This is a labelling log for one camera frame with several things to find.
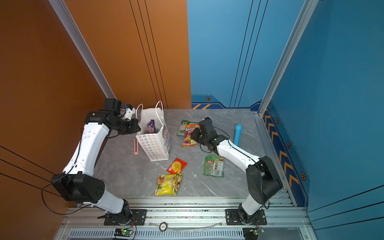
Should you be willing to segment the orange Fox's candy bag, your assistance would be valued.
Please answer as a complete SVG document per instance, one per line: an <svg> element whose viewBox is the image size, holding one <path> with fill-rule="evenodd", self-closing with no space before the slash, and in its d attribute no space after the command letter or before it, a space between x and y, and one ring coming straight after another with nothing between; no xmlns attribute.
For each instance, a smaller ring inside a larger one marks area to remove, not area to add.
<svg viewBox="0 0 384 240"><path fill-rule="evenodd" d="M184 133L184 138L183 138L183 143L182 143L182 148L190 148L194 147L197 142L192 139L192 133L194 132L195 129L199 129L198 124L188 124L185 127L185 133Z"/></svg>

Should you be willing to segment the purple Fox's bag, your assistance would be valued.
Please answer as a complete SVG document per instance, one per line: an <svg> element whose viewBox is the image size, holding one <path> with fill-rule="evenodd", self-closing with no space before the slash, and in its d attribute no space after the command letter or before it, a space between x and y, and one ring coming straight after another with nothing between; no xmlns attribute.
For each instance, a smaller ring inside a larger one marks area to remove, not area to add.
<svg viewBox="0 0 384 240"><path fill-rule="evenodd" d="M147 133L154 134L156 132L155 120L150 120L147 124Z"/></svg>

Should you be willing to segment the white paper bag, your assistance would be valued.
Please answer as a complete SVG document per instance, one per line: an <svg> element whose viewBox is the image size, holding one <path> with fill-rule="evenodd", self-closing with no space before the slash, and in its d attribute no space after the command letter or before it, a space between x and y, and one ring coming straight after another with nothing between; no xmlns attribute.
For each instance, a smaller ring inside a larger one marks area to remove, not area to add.
<svg viewBox="0 0 384 240"><path fill-rule="evenodd" d="M164 116L163 102L157 102L154 108L144 109L140 104L136 110L136 119L139 121L141 131L136 134L143 151L152 162L166 161L169 159L170 135ZM147 133L147 124L155 120L156 132Z"/></svg>

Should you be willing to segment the yellow snack bag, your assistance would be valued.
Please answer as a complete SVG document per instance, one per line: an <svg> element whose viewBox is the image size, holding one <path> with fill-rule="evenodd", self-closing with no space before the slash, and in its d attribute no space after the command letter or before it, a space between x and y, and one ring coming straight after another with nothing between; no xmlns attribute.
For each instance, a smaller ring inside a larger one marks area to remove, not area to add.
<svg viewBox="0 0 384 240"><path fill-rule="evenodd" d="M172 195L176 196L183 178L183 174L158 175L155 196Z"/></svg>

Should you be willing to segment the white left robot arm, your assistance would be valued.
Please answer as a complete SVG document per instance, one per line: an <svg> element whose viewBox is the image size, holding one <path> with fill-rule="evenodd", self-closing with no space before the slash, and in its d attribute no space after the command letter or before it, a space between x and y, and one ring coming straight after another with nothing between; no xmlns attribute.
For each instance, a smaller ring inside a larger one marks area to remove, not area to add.
<svg viewBox="0 0 384 240"><path fill-rule="evenodd" d="M94 168L102 145L112 131L121 136L141 130L139 121L132 117L135 112L132 105L105 99L102 109L87 114L72 158L63 172L51 179L51 184L64 200L97 207L105 212L103 219L118 225L131 224L132 211L126 200L110 193L105 182L93 176Z"/></svg>

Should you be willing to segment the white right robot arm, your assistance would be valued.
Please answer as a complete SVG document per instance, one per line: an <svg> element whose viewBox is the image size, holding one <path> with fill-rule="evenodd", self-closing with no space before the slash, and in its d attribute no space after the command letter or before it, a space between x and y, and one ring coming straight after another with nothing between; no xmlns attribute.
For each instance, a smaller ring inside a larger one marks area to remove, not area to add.
<svg viewBox="0 0 384 240"><path fill-rule="evenodd" d="M192 139L239 167L246 174L249 195L238 207L240 222L254 225L261 208L283 188L283 181L268 156L258 157L236 146L228 137L217 134L210 118L198 123Z"/></svg>

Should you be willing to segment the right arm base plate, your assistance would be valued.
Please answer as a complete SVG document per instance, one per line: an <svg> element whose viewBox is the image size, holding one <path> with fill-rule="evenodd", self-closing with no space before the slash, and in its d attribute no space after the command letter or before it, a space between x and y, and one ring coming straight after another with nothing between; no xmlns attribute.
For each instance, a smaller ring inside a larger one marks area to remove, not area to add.
<svg viewBox="0 0 384 240"><path fill-rule="evenodd" d="M226 209L226 223L229 226L235 225L258 225L266 226L267 218L263 209L257 210L253 215L248 215L244 210Z"/></svg>

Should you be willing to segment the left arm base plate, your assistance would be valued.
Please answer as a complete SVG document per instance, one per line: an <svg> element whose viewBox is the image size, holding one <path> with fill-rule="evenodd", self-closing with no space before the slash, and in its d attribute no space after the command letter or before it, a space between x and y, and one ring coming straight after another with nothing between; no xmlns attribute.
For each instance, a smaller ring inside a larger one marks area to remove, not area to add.
<svg viewBox="0 0 384 240"><path fill-rule="evenodd" d="M98 217L104 220L105 226L143 226L147 217L146 209L129 210L121 214L105 214Z"/></svg>

